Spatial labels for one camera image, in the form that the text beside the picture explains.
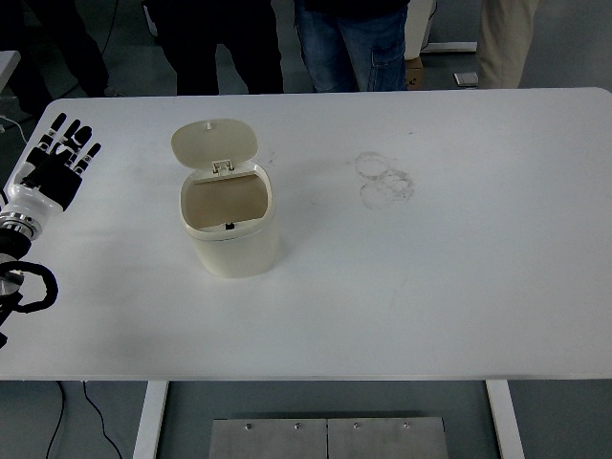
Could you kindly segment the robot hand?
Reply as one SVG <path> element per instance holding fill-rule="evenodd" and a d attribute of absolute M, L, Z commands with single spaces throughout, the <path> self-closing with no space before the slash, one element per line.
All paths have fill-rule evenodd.
<path fill-rule="evenodd" d="M 59 113 L 14 175 L 1 224 L 39 233 L 51 217 L 67 210 L 101 150 L 92 135 L 91 126 Z"/>

